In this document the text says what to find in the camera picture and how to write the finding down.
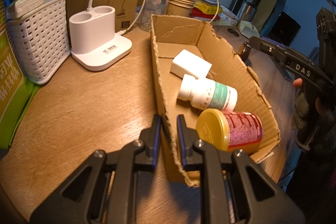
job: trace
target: wooden table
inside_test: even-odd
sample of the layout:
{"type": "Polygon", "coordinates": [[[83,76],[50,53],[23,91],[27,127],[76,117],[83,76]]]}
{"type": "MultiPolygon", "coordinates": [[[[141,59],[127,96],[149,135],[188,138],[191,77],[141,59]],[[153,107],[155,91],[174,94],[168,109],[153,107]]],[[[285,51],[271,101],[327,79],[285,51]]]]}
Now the wooden table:
{"type": "MultiPolygon", "coordinates": [[[[217,31],[235,50],[246,40],[224,27],[217,31]]],[[[33,99],[0,161],[0,183],[25,218],[94,150],[118,150],[151,125],[156,101],[149,33],[137,27],[126,36],[132,51],[112,67],[93,73],[69,57],[33,99]]],[[[277,181],[292,142],[294,88],[265,54],[252,51],[250,60],[282,133],[275,155],[263,163],[277,181]]],[[[155,174],[140,173],[137,223],[199,223],[199,211],[199,189],[168,182],[161,154],[155,174]]]]}

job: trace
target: stack of paper cups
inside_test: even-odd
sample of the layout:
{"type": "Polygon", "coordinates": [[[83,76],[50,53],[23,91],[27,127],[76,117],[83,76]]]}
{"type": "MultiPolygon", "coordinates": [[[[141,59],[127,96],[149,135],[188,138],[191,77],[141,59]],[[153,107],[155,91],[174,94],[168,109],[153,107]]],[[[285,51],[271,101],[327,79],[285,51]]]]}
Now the stack of paper cups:
{"type": "Polygon", "coordinates": [[[167,15],[188,17],[196,0],[169,0],[167,15]]]}

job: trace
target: white woven basket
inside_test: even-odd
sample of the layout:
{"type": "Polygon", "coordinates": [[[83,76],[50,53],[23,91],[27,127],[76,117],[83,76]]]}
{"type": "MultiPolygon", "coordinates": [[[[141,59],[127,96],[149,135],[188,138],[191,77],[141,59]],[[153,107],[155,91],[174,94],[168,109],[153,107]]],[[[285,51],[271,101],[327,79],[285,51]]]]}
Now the white woven basket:
{"type": "Polygon", "coordinates": [[[42,85],[70,55],[65,0],[50,1],[8,21],[10,43],[24,74],[42,85]]]}

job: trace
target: green tissue package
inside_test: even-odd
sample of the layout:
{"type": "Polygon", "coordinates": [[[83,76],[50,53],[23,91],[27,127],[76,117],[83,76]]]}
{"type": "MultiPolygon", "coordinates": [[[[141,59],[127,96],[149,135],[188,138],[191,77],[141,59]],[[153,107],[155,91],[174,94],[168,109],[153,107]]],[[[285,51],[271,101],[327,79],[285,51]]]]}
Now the green tissue package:
{"type": "Polygon", "coordinates": [[[27,79],[13,54],[0,0],[0,149],[8,149],[39,86],[27,79]]]}

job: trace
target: plastic jar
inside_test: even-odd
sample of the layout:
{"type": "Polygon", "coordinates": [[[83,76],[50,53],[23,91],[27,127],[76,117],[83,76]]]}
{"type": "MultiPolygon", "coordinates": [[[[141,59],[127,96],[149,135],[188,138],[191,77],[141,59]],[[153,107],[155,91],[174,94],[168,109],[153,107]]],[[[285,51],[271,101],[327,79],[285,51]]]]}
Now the plastic jar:
{"type": "Polygon", "coordinates": [[[250,112],[206,109],[197,120],[196,131],[200,139],[217,149],[232,152],[240,148],[249,155],[258,149],[263,138],[263,125],[250,112]]]}
{"type": "Polygon", "coordinates": [[[177,98],[190,101],[198,109],[217,108],[233,111],[237,103],[237,90],[208,78],[184,75],[177,98]]]}

